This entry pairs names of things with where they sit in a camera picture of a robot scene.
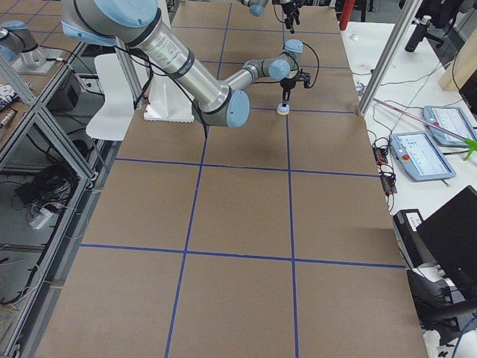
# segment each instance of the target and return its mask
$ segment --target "light blue cap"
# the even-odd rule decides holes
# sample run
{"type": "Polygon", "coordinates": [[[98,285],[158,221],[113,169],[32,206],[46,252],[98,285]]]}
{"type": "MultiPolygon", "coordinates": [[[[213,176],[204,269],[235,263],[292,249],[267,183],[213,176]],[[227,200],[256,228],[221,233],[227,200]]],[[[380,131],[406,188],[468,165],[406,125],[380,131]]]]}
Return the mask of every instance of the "light blue cap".
{"type": "Polygon", "coordinates": [[[263,14],[264,7],[260,5],[252,5],[250,6],[250,13],[256,17],[260,17],[263,14]]]}
{"type": "Polygon", "coordinates": [[[61,21],[61,25],[63,26],[63,33],[72,39],[100,46],[114,46],[116,44],[116,40],[113,38],[91,34],[90,32],[81,28],[76,28],[63,20],[61,21]]]}
{"type": "Polygon", "coordinates": [[[0,46],[0,54],[2,54],[7,61],[13,61],[16,59],[16,53],[4,46],[0,46]]]}
{"type": "Polygon", "coordinates": [[[285,43],[284,49],[289,52],[294,52],[295,54],[302,54],[303,43],[297,39],[291,39],[285,43]]]}
{"type": "Polygon", "coordinates": [[[20,20],[6,21],[3,24],[0,24],[0,26],[7,30],[28,30],[28,26],[20,20]]]}
{"type": "Polygon", "coordinates": [[[290,65],[285,60],[275,60],[271,63],[270,67],[268,67],[268,74],[277,81],[281,81],[283,78],[288,76],[289,73],[290,65]]]}
{"type": "Polygon", "coordinates": [[[94,0],[104,15],[120,25],[142,28],[156,17],[157,0],[94,0]]]}
{"type": "Polygon", "coordinates": [[[227,125],[239,128],[245,124],[250,114],[250,100],[244,91],[235,91],[227,107],[227,125]]]}

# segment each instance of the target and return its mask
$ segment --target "green object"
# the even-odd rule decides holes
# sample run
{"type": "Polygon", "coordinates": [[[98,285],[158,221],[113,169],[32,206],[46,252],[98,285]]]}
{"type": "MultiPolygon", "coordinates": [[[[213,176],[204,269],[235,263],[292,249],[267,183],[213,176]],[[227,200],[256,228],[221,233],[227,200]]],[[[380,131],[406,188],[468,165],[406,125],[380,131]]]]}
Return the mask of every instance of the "green object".
{"type": "Polygon", "coordinates": [[[471,140],[469,138],[464,139],[464,143],[467,144],[469,147],[469,153],[465,156],[464,160],[467,160],[470,158],[470,155],[474,152],[477,151],[477,140],[471,140]]]}

